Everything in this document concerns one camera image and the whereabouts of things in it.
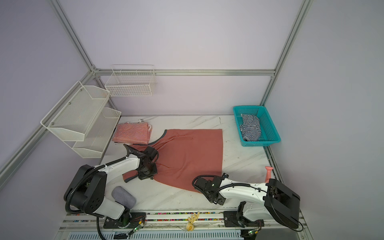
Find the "aluminium front rail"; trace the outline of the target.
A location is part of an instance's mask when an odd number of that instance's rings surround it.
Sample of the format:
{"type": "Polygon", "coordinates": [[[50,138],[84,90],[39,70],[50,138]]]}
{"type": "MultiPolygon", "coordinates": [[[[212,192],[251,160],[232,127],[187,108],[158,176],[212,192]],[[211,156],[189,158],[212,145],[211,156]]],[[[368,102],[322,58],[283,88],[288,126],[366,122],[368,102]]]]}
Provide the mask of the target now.
{"type": "MultiPolygon", "coordinates": [[[[249,226],[241,227],[236,220],[235,209],[213,209],[213,210],[159,210],[144,211],[132,210],[131,220],[137,224],[144,221],[145,230],[181,230],[185,231],[189,220],[192,220],[194,230],[221,230],[221,229],[284,229],[275,220],[258,220],[249,226]]],[[[102,231],[130,230],[131,227],[118,227],[112,220],[105,217],[97,220],[95,216],[87,214],[66,214],[64,220],[59,223],[57,231],[102,231]]]]}

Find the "grey felt pad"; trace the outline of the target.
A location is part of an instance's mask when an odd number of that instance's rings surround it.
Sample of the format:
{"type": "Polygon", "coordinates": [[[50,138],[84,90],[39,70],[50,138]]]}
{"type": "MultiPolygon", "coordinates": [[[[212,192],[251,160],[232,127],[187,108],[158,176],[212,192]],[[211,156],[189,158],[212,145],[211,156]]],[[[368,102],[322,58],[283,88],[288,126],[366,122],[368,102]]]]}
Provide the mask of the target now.
{"type": "Polygon", "coordinates": [[[112,197],[117,203],[123,205],[128,209],[132,209],[137,202],[136,198],[121,186],[118,186],[113,189],[112,197]]]}

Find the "pink watering can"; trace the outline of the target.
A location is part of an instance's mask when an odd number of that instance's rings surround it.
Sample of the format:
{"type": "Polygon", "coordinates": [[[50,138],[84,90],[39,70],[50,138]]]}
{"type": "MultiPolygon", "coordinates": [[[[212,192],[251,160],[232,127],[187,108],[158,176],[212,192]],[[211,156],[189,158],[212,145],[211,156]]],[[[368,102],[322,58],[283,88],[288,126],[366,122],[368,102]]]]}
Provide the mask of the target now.
{"type": "Polygon", "coordinates": [[[273,167],[265,166],[265,169],[267,171],[265,183],[269,183],[270,179],[272,178],[272,171],[274,170],[273,167]]]}

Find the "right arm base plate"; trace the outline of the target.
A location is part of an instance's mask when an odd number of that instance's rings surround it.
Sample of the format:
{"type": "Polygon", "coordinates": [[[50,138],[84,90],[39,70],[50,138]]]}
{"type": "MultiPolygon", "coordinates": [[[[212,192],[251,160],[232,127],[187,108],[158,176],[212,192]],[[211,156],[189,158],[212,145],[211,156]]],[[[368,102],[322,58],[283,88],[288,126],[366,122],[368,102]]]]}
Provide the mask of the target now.
{"type": "Polygon", "coordinates": [[[237,211],[224,211],[224,225],[225,227],[264,227],[265,223],[263,220],[256,220],[251,222],[243,217],[242,214],[239,214],[237,211]]]}

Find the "teal plastic basket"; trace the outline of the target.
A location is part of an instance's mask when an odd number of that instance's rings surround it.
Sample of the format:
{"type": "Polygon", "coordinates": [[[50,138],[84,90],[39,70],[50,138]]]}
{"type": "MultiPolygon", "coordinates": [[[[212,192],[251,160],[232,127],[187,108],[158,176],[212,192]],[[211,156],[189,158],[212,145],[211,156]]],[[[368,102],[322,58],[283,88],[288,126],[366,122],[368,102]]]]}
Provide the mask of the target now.
{"type": "Polygon", "coordinates": [[[235,106],[233,112],[243,147],[268,147],[281,141],[265,107],[235,106]]]}

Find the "white mesh lower shelf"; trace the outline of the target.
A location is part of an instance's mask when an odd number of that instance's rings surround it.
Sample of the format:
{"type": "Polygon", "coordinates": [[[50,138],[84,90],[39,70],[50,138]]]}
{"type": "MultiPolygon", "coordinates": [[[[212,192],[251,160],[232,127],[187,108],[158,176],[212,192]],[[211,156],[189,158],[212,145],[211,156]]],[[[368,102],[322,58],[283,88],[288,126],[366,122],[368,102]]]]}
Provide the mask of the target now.
{"type": "Polygon", "coordinates": [[[83,142],[76,142],[72,150],[83,159],[99,159],[103,156],[115,128],[121,118],[121,112],[104,108],[83,142]]]}

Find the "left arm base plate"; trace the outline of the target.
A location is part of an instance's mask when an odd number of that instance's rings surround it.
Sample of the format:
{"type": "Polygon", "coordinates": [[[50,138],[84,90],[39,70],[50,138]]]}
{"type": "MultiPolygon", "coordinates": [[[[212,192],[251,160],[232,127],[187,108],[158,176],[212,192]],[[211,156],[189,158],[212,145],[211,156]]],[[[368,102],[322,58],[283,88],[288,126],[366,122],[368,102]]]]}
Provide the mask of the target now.
{"type": "Polygon", "coordinates": [[[134,229],[140,223],[144,223],[147,214],[145,212],[129,212],[123,214],[119,219],[114,220],[106,217],[103,228],[104,229],[134,229]]]}

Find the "navy white striped top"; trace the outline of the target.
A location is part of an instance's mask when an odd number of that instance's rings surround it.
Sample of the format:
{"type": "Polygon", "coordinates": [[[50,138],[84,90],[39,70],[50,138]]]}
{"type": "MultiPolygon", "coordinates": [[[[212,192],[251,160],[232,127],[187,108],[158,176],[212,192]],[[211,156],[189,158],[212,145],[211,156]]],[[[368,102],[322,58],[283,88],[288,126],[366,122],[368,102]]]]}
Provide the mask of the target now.
{"type": "Polygon", "coordinates": [[[242,140],[257,142],[262,135],[260,119],[255,115],[241,114],[243,123],[240,125],[242,140]]]}

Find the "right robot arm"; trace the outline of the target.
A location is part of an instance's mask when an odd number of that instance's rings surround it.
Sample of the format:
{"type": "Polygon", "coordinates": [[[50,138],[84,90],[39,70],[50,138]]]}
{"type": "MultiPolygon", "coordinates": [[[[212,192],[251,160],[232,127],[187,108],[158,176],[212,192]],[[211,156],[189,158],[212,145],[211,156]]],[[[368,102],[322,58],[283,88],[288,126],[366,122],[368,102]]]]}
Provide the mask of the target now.
{"type": "Polygon", "coordinates": [[[226,227],[264,226],[265,220],[274,220],[294,232],[302,232],[300,223],[300,196],[277,179],[266,183],[243,183],[222,176],[200,175],[192,186],[215,205],[224,205],[229,199],[240,201],[236,211],[225,211],[226,227]]]}

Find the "red tank top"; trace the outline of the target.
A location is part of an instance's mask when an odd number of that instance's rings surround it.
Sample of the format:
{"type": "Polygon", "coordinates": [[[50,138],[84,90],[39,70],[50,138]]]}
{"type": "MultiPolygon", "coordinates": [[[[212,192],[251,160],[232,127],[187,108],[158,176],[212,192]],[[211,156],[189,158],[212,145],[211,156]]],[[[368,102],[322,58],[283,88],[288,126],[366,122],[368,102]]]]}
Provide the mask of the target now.
{"type": "Polygon", "coordinates": [[[174,188],[196,192],[192,185],[200,175],[222,174],[223,130],[166,130],[148,145],[132,145],[138,151],[152,147],[158,151],[158,173],[154,180],[174,188]]]}

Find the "red white striped folded top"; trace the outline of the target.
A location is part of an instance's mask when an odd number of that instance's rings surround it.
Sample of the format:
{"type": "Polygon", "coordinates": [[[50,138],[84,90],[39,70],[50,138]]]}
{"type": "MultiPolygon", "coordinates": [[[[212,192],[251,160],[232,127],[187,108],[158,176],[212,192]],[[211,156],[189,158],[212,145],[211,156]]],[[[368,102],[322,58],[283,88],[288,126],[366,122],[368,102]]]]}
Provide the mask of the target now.
{"type": "Polygon", "coordinates": [[[112,141],[122,144],[146,145],[150,141],[152,129],[152,126],[145,122],[118,124],[112,141]]]}

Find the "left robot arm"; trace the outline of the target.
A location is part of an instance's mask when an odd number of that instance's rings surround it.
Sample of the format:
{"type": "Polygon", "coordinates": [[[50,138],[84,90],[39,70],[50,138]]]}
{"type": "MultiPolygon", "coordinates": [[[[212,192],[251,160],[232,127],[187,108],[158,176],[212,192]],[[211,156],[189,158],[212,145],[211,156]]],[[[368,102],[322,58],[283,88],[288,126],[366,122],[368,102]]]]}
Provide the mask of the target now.
{"type": "Polygon", "coordinates": [[[134,172],[134,176],[129,177],[126,183],[136,178],[152,180],[157,174],[156,161],[159,153],[153,147],[147,147],[143,151],[126,144],[124,147],[127,154],[120,159],[104,165],[83,165],[79,168],[64,195],[68,214],[85,213],[113,220],[130,217],[129,211],[135,206],[136,199],[121,186],[113,189],[113,199],[108,199],[107,184],[128,172],[134,172]]]}

